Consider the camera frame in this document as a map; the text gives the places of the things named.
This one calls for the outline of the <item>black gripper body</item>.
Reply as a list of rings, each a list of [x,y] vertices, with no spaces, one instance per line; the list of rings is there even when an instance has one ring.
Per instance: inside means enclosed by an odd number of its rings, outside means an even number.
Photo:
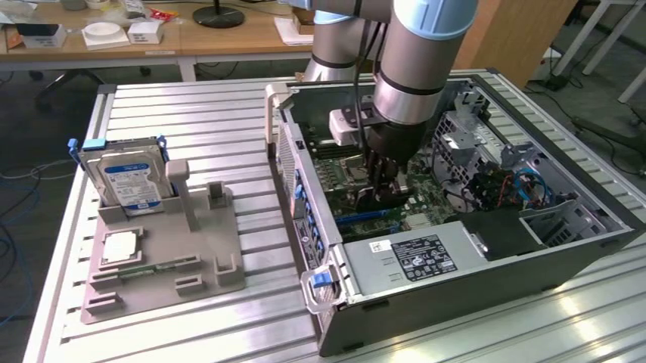
[[[421,149],[428,126],[381,123],[368,126],[368,168],[377,170],[378,162],[386,161],[398,169],[406,169],[409,161]]]

